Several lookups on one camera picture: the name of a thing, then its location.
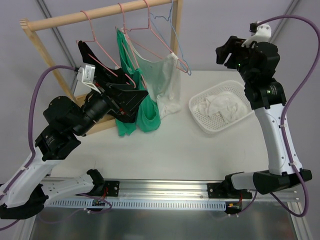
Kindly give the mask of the black tank top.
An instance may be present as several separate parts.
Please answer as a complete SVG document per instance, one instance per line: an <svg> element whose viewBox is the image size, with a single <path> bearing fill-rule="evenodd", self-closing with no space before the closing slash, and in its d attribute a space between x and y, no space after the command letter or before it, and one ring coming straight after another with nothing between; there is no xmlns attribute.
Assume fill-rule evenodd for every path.
<svg viewBox="0 0 320 240"><path fill-rule="evenodd" d="M131 81L127 76L125 76L124 71L122 68L118 69L111 69L109 67L104 67L101 65L101 61L95 56L93 51L89 48L87 43L84 41L78 42L78 49L80 51L80 54L82 56L83 63L94 65L95 66L95 72L94 72L94 80L100 85L100 84L124 84L129 86L131 84ZM85 105L87 102L90 101L90 98L97 95L98 93L94 90L91 90L88 95L85 97ZM108 115L111 115L115 119L123 122L123 123L135 123L137 113L133 114L132 116L122 115L120 113L116 113L114 111L110 111Z"/></svg>

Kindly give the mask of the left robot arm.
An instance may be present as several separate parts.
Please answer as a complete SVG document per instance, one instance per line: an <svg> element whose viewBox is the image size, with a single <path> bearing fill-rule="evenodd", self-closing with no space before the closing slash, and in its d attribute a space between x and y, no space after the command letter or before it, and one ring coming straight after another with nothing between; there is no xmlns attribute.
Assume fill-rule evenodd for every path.
<svg viewBox="0 0 320 240"><path fill-rule="evenodd" d="M0 217L25 220L40 213L49 204L73 195L99 196L105 180L97 169L59 183L41 183L43 178L76 149L93 126L111 112L133 117L146 90L127 84L106 84L102 92L92 90L78 106L66 96L53 99L43 115L48 126L31 145L30 158L7 183L0 186Z"/></svg>

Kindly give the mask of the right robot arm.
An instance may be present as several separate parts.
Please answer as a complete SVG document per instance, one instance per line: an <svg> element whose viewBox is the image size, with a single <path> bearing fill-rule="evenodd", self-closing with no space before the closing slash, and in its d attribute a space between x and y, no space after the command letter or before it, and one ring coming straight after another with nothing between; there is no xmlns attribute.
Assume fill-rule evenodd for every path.
<svg viewBox="0 0 320 240"><path fill-rule="evenodd" d="M245 46L244 39L230 36L215 52L217 64L237 70L244 81L245 96L262 129L268 169L226 175L213 193L235 198L242 191L256 190L265 195L310 181L312 172L303 168L295 154L284 113L285 91L274 78L280 61L278 47L266 41Z"/></svg>

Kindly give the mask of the blue wire hanger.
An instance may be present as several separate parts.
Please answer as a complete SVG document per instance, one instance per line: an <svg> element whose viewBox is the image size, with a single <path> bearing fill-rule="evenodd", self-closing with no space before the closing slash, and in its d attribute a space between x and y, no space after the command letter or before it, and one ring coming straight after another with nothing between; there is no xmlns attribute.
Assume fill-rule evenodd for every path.
<svg viewBox="0 0 320 240"><path fill-rule="evenodd" d="M161 31L158 29L155 21L157 19L163 19L164 21L168 22L170 26L170 47L173 52L177 56L179 56L181 69L184 73L188 76L192 75L192 70L188 61L184 56L183 48L180 44L179 36L180 36L180 23L181 23L181 13L182 13L182 0L170 0L169 1L170 7L168 15L159 15L155 14L154 12L150 12L151 17L151 24L155 28L155 30L159 33L160 37L163 41L167 44L165 37L163 37Z"/></svg>

